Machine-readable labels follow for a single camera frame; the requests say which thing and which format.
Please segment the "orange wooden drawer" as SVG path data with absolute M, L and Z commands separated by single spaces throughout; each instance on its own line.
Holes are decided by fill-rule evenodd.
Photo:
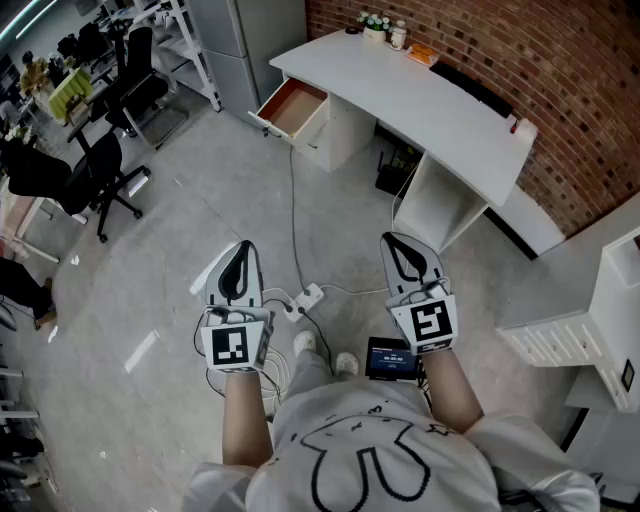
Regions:
M 328 93 L 287 78 L 256 112 L 248 112 L 265 132 L 293 145 L 311 142 L 328 120 Z

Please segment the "grey metal cabinet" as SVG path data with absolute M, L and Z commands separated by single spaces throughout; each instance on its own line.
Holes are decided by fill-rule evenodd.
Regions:
M 282 83 L 270 60 L 307 40 L 305 0 L 187 0 L 224 110 L 248 123 Z

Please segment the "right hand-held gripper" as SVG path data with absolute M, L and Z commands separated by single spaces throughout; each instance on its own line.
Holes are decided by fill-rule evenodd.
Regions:
M 399 232 L 384 233 L 380 246 L 389 291 L 395 296 L 387 300 L 386 309 L 411 353 L 450 349 L 458 336 L 457 307 L 448 279 L 440 278 L 444 268 L 438 254 Z

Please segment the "black office chair on castors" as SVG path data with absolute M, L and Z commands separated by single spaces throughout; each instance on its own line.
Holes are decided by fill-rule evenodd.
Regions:
M 104 225 L 111 203 L 116 201 L 139 219 L 143 212 L 120 196 L 120 191 L 151 171 L 142 165 L 128 174 L 121 170 L 122 151 L 117 137 L 108 133 L 91 146 L 75 166 L 45 154 L 18 139 L 0 142 L 0 167 L 6 170 L 8 189 L 18 196 L 56 201 L 69 215 L 90 208 L 100 213 L 97 236 L 108 241 Z

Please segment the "white curved desk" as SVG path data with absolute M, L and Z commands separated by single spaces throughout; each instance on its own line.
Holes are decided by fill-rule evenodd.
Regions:
M 293 145 L 327 172 L 373 138 L 375 127 L 422 153 L 392 222 L 442 252 L 490 205 L 501 206 L 533 142 L 510 133 L 516 120 L 379 43 L 343 31 L 271 60 L 287 78 L 328 93 L 328 120 L 306 144 Z

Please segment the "white tall shelving unit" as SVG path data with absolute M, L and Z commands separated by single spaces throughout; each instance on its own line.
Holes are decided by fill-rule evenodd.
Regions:
M 608 406 L 640 412 L 640 233 L 535 260 L 497 331 L 528 364 L 585 367 Z

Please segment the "person's right forearm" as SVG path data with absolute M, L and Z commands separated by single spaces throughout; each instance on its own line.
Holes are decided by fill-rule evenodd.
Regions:
M 484 412 L 464 370 L 452 350 L 429 352 L 422 362 L 431 394 L 433 417 L 465 434 Z

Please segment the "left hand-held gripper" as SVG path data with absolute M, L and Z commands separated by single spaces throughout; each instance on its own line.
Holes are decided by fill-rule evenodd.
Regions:
M 205 282 L 207 306 L 200 327 L 207 366 L 220 373 L 264 369 L 274 313 L 263 305 L 258 252 L 243 240 L 223 251 Z

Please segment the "white pot with flowers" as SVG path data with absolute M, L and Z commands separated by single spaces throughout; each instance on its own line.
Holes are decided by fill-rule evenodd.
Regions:
M 357 17 L 357 21 L 362 25 L 363 37 L 365 39 L 379 43 L 387 40 L 391 20 L 386 15 L 361 11 Z

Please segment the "person's white left shoe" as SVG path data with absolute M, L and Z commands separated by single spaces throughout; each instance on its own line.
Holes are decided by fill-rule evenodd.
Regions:
M 298 333 L 293 342 L 294 355 L 298 358 L 304 351 L 316 352 L 316 336 L 309 330 Z

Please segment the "person's white printed shirt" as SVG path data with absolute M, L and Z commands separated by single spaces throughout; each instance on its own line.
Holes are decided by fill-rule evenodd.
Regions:
M 273 456 L 256 469 L 200 465 L 182 512 L 502 512 L 506 493 L 546 512 L 599 512 L 592 478 L 529 418 L 492 413 L 460 434 L 405 383 L 289 397 L 273 432 Z

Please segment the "black screen device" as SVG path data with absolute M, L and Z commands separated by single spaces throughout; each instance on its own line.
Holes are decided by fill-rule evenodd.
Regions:
M 402 339 L 370 337 L 365 375 L 371 380 L 415 381 L 418 359 Z

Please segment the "black router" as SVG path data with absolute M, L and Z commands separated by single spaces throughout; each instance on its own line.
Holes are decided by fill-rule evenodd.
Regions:
M 404 198 L 412 173 L 420 160 L 415 152 L 395 148 L 389 158 L 381 152 L 377 167 L 375 187 L 381 191 Z

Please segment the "white metal rack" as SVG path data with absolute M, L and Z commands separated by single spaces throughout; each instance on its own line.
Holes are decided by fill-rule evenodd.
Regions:
M 222 107 L 204 60 L 190 0 L 133 0 L 131 28 L 152 29 L 152 61 L 173 85 L 205 97 L 216 112 Z

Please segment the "white low cabinet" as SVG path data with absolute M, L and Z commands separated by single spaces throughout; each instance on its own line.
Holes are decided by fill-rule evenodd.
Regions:
M 502 206 L 490 205 L 484 215 L 530 260 L 565 240 L 545 210 L 517 185 Z

